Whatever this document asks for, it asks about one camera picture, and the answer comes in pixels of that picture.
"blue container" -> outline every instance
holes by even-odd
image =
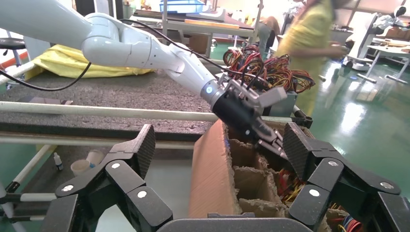
[[[199,0],[168,0],[169,13],[188,14],[188,13],[202,13],[205,3]],[[160,3],[161,12],[164,12],[164,1]]]

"white cup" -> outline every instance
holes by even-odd
[[[105,155],[99,150],[91,150],[88,153],[87,159],[90,162],[91,168],[99,165],[104,159]]]
[[[79,159],[71,164],[71,171],[74,173],[75,176],[79,176],[90,169],[90,162],[86,159]]]

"tangled wire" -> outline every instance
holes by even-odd
[[[223,55],[223,61],[230,70],[242,73],[242,75],[229,74],[229,76],[235,80],[240,79],[242,85],[246,83],[248,89],[267,91],[282,86],[286,91],[302,93],[315,85],[306,71],[288,68],[288,55],[273,57],[263,62],[259,48],[255,45],[249,45],[242,50],[228,50]],[[256,77],[251,78],[246,76],[246,73]]]

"robotic arm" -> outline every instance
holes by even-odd
[[[285,90],[279,87],[259,95],[235,80],[224,88],[194,54],[183,49],[187,49],[183,44],[163,45],[152,34],[106,14],[82,17],[58,0],[4,0],[0,28],[81,49],[95,64],[164,69],[172,79],[205,99],[222,121],[245,137],[281,145],[281,136],[262,122],[260,112],[286,98]]]
[[[410,29],[409,25],[405,24],[398,17],[406,13],[404,6],[399,6],[391,14],[380,16],[373,24],[373,28],[379,28],[380,31],[384,31],[388,27],[400,27],[403,31]]]

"silver screw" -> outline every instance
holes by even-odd
[[[319,197],[320,193],[317,190],[311,189],[309,193],[314,197]]]
[[[73,188],[74,188],[73,185],[67,185],[63,188],[63,192],[68,192],[68,191],[72,190]]]
[[[111,167],[115,169],[115,168],[119,167],[119,163],[115,163]]]
[[[394,189],[395,188],[395,187],[393,187],[393,185],[391,185],[387,182],[381,182],[380,185],[383,186],[385,189]]]
[[[328,164],[330,164],[331,166],[339,166],[336,162],[334,161],[329,161]]]
[[[145,192],[145,191],[141,191],[141,192],[139,192],[139,193],[137,194],[137,196],[138,196],[139,198],[144,198],[144,197],[146,196],[146,192]]]

